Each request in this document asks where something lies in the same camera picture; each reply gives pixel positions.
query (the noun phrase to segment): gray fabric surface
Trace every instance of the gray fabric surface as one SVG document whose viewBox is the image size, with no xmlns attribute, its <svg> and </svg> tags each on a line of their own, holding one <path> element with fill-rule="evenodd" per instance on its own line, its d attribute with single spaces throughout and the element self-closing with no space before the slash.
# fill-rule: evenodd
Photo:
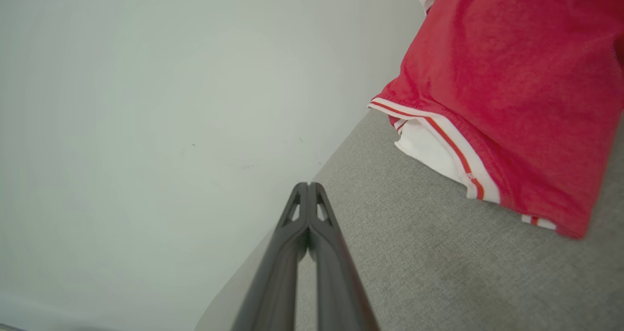
<svg viewBox="0 0 624 331">
<path fill-rule="evenodd" d="M 386 116 L 370 111 L 315 180 L 325 186 L 381 329 L 624 329 L 622 131 L 590 230 L 575 241 L 467 199 L 463 185 L 397 150 Z M 298 331 L 316 329 L 314 274 L 306 257 Z"/>
</svg>

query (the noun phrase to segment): folded clothing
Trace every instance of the folded clothing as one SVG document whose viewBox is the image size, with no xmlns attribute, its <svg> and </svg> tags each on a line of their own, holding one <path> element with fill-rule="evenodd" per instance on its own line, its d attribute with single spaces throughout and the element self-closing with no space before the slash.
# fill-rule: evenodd
<svg viewBox="0 0 624 331">
<path fill-rule="evenodd" d="M 468 197 L 583 237 L 624 107 L 624 2 L 434 1 L 369 107 Z"/>
</svg>

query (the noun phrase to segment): white trim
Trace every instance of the white trim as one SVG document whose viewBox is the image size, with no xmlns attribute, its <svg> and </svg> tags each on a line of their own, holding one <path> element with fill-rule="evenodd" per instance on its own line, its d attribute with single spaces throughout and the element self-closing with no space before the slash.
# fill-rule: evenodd
<svg viewBox="0 0 624 331">
<path fill-rule="evenodd" d="M 521 217 L 522 217 L 521 218 L 522 222 L 525 222 L 531 225 L 531 219 L 533 218 L 532 216 L 521 214 Z M 551 230 L 557 229 L 557 225 L 555 225 L 552 221 L 545 219 L 545 218 L 537 218 L 537 226 L 543 227 L 544 229 L 551 229 Z"/>
<path fill-rule="evenodd" d="M 401 138 L 394 145 L 403 153 L 463 185 L 453 158 L 435 137 L 435 133 L 426 127 L 427 124 L 423 117 L 407 120 L 401 128 Z"/>
<path fill-rule="evenodd" d="M 399 129 L 399 127 L 404 126 L 406 122 L 408 121 L 404 118 L 400 118 L 399 120 L 397 120 L 397 122 L 394 123 L 394 128 L 396 129 L 397 133 L 399 133 L 399 135 L 403 134 L 403 129 Z"/>
<path fill-rule="evenodd" d="M 373 102 L 382 104 L 383 106 L 378 106 L 377 104 L 373 104 Z M 400 113 L 395 113 L 390 109 L 384 108 L 384 106 L 395 109 L 401 113 L 406 113 L 409 115 L 413 115 L 413 117 L 409 117 Z M 499 187 L 490 177 L 490 174 L 486 170 L 483 162 L 479 155 L 477 155 L 476 151 L 472 148 L 468 140 L 459 132 L 459 130 L 448 120 L 448 118 L 437 114 L 431 113 L 427 111 L 421 111 L 419 109 L 414 109 L 406 106 L 402 106 L 401 104 L 397 104 L 394 102 L 390 102 L 389 100 L 375 97 L 368 104 L 369 108 L 377 109 L 386 113 L 390 116 L 401 118 L 401 119 L 412 119 L 418 117 L 430 117 L 435 123 L 446 133 L 446 135 L 454 142 L 455 146 L 459 149 L 462 155 L 466 158 L 466 162 L 470 166 L 470 170 L 472 173 L 466 174 L 464 171 L 464 166 L 459 158 L 459 156 L 455 153 L 452 147 L 444 140 L 444 138 L 434 129 L 430 123 L 423 120 L 423 126 L 427 127 L 427 129 L 437 138 L 437 140 L 444 146 L 446 151 L 453 158 L 455 169 L 461 179 L 462 184 L 466 186 L 468 189 L 467 197 L 468 198 L 477 198 L 477 186 L 472 183 L 471 178 L 476 178 L 477 181 L 483 186 L 483 200 L 487 200 L 488 202 L 501 203 L 501 194 L 499 192 Z"/>
</svg>

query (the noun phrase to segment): red stripe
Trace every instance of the red stripe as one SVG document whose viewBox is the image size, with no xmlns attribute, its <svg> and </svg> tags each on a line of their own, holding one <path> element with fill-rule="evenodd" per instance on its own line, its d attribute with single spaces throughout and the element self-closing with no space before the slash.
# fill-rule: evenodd
<svg viewBox="0 0 624 331">
<path fill-rule="evenodd" d="M 389 111 L 393 111 L 395 113 L 404 115 L 404 116 L 419 117 L 419 116 L 415 116 L 413 114 L 407 114 L 407 113 L 403 113 L 401 111 L 397 111 L 394 108 L 390 108 L 390 107 L 388 107 L 388 106 L 386 106 L 384 104 L 381 104 L 379 102 L 375 102 L 374 100 L 372 102 L 370 102 L 370 103 L 374 104 L 376 106 L 379 106 L 379 107 L 383 107 L 384 109 L 388 109 Z M 446 141 L 446 143 L 448 143 L 450 148 L 453 149 L 455 154 L 457 154 L 457 157 L 459 157 L 459 161 L 462 163 L 462 167 L 464 167 L 464 173 L 471 174 L 472 171 L 470 169 L 470 165 L 468 165 L 468 160 L 466 159 L 466 156 L 464 156 L 464 154 L 459 150 L 459 147 L 457 147 L 455 142 L 453 142 L 453 140 L 451 140 L 450 137 L 446 133 L 444 133 L 444 130 L 437 124 L 437 122 L 435 122 L 433 120 L 433 118 L 431 118 L 431 117 L 424 117 L 424 118 L 431 125 L 431 127 L 433 127 L 435 129 L 435 131 L 437 131 L 437 133 L 439 133 L 440 136 L 442 136 L 442 138 Z M 483 195 L 484 195 L 483 185 L 481 185 L 481 183 L 474 177 L 471 178 L 470 181 L 475 185 L 475 187 L 477 187 L 477 199 L 481 199 L 482 200 L 483 199 Z"/>
</svg>

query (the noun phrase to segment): white fabric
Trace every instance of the white fabric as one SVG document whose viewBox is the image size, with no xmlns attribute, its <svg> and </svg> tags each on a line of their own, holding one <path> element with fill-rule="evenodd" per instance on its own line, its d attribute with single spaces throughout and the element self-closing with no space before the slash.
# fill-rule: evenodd
<svg viewBox="0 0 624 331">
<path fill-rule="evenodd" d="M 421 122 L 421 125 L 437 139 L 452 158 L 457 176 L 461 183 L 466 186 L 466 197 L 501 203 L 498 185 L 490 177 L 488 170 L 470 142 L 448 118 L 437 113 L 406 107 L 381 97 L 373 98 L 368 107 L 396 118 Z M 396 128 L 400 133 L 403 130 L 403 127 L 401 129 Z"/>
<path fill-rule="evenodd" d="M 405 122 L 401 128 L 401 138 L 394 144 L 408 156 L 463 184 L 457 175 L 453 158 L 419 120 Z"/>
</svg>

